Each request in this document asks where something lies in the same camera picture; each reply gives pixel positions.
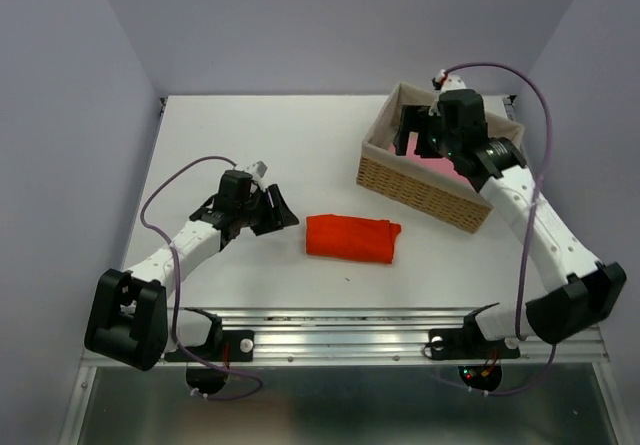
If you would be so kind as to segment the wicker basket with liner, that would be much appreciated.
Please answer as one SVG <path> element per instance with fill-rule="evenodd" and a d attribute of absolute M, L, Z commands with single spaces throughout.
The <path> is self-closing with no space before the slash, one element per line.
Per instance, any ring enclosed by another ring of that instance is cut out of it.
<path fill-rule="evenodd" d="M 406 82 L 395 86 L 362 141 L 356 183 L 473 234 L 492 207 L 455 173 L 453 164 L 446 158 L 419 158 L 415 132 L 409 133 L 406 153 L 395 154 L 393 139 L 403 113 L 413 107 L 436 118 L 439 95 Z"/>

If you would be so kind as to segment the orange t shirt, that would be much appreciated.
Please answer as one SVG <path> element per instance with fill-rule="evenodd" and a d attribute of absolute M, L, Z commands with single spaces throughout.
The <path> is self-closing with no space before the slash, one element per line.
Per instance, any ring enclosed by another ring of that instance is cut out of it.
<path fill-rule="evenodd" d="M 306 218 L 308 255 L 363 263 L 393 262 L 400 224 L 389 220 L 324 214 Z"/>

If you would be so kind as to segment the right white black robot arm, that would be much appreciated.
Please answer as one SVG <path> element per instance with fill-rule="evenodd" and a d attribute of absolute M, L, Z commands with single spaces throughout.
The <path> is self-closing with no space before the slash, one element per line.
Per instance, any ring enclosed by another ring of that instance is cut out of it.
<path fill-rule="evenodd" d="M 510 226 L 525 262 L 538 271 L 545 294 L 523 305 L 491 305 L 460 331 L 463 349 L 482 355 L 496 340 L 536 336 L 556 345 L 606 319 L 626 283 L 616 262 L 605 264 L 588 250 L 544 199 L 518 147 L 488 131 L 482 97 L 471 89 L 446 91 L 429 105 L 405 105 L 393 140 L 406 154 L 450 161 Z"/>

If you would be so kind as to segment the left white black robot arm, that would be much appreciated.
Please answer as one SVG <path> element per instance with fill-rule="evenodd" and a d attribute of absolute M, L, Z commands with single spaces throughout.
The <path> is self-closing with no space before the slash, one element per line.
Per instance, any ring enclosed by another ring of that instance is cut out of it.
<path fill-rule="evenodd" d="M 151 369 L 163 354 L 172 361 L 250 361 L 247 335 L 224 333 L 219 316 L 198 308 L 174 320 L 168 300 L 177 280 L 221 252 L 242 229 L 260 236 L 298 225 L 279 187 L 263 184 L 266 170 L 263 162 L 255 162 L 243 170 L 226 171 L 217 193 L 167 244 L 125 271 L 104 272 L 86 327 L 86 349 L 142 371 Z"/>

